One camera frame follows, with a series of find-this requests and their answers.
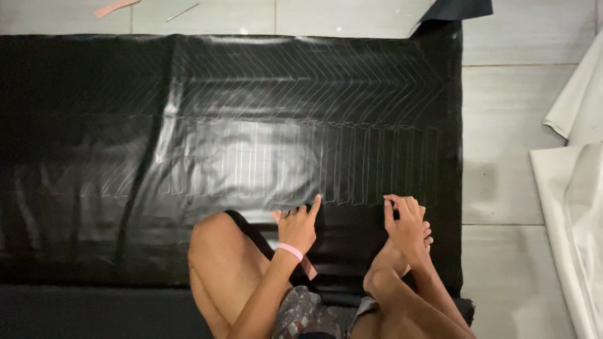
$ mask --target pink wristband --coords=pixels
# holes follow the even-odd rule
[[[303,259],[303,254],[297,250],[297,248],[291,246],[291,245],[287,245],[287,244],[283,244],[282,242],[279,242],[279,245],[277,246],[278,249],[284,249],[287,250],[291,253],[293,253],[294,256],[297,257],[297,259],[300,260],[300,262]]]

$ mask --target shorts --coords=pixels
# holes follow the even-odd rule
[[[280,305],[272,338],[290,339],[308,332],[323,332],[348,339],[356,319],[377,308],[377,301],[364,297],[359,308],[325,306],[320,296],[306,286],[293,288]]]

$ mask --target tile floor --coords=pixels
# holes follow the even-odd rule
[[[0,34],[289,34],[403,38],[430,0],[0,0]],[[540,125],[603,26],[603,0],[494,1],[464,22],[463,295],[481,338],[573,338],[528,150],[564,140]]]

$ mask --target needle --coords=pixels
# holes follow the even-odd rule
[[[176,14],[175,16],[173,16],[173,17],[171,17],[171,18],[167,19],[167,20],[166,20],[166,21],[164,21],[164,22],[168,22],[168,21],[170,21],[171,19],[173,19],[173,18],[175,18],[175,17],[177,17],[177,16],[179,16],[179,15],[181,15],[181,14],[184,14],[184,13],[188,12],[189,10],[192,10],[193,8],[195,8],[195,7],[199,6],[199,5],[200,5],[200,3],[198,2],[198,3],[196,3],[196,4],[192,5],[192,6],[190,6],[189,8],[187,8],[187,9],[185,9],[185,10],[181,11],[180,13]]]

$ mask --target hand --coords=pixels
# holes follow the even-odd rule
[[[394,194],[384,196],[385,229],[396,246],[404,253],[411,268],[429,260],[429,247],[426,247],[425,208],[419,206],[413,197],[399,197]],[[397,209],[400,219],[394,220],[393,210]]]
[[[279,242],[297,248],[303,255],[310,250],[316,240],[314,222],[320,208],[320,199],[320,194],[317,194],[310,212],[307,212],[306,205],[301,205],[299,210],[290,210],[289,214],[281,212],[277,216],[275,213],[278,212],[273,212],[279,225]]]

